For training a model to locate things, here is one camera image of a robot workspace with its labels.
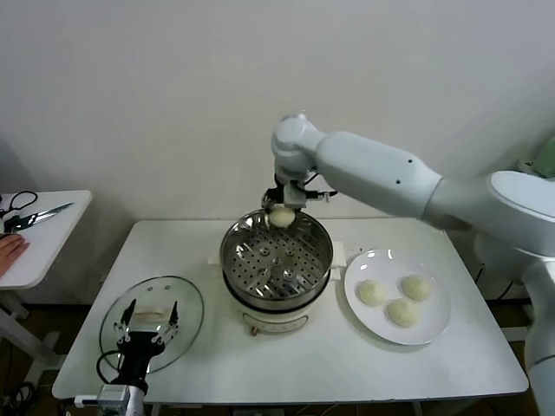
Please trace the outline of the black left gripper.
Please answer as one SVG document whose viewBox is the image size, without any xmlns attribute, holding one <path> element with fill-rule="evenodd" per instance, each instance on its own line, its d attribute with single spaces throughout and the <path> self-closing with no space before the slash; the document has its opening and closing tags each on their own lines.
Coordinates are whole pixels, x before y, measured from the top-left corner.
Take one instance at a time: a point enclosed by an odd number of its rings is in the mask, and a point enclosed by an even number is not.
<svg viewBox="0 0 555 416">
<path fill-rule="evenodd" d="M 164 352 L 164 344 L 172 340 L 179 328 L 178 303 L 174 302 L 169 320 L 157 332 L 130 331 L 129 323 L 134 314 L 135 300 L 123 310 L 121 318 L 113 325 L 116 343 L 122 356 L 116 383 L 120 385 L 145 385 L 148 365 L 153 357 Z"/>
</svg>

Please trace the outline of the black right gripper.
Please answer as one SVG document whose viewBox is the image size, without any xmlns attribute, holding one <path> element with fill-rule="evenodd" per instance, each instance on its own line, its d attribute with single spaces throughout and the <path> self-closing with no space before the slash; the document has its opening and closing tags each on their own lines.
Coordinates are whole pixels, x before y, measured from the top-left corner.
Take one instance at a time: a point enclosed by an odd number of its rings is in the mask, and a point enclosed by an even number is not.
<svg viewBox="0 0 555 416">
<path fill-rule="evenodd" d="M 284 204 L 284 188 L 276 186 L 269 188 L 264 192 L 261 199 L 261 207 L 265 211 L 270 211 L 276 205 Z"/>
</svg>

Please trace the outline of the person's bare hand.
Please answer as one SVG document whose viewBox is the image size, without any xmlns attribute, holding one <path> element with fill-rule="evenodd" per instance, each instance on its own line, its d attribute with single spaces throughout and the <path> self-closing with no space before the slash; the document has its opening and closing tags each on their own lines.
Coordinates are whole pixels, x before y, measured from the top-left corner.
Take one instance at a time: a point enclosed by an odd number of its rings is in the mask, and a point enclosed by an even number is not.
<svg viewBox="0 0 555 416">
<path fill-rule="evenodd" d="M 18 234 L 3 235 L 0 240 L 0 276 L 29 248 L 29 243 Z"/>
</svg>

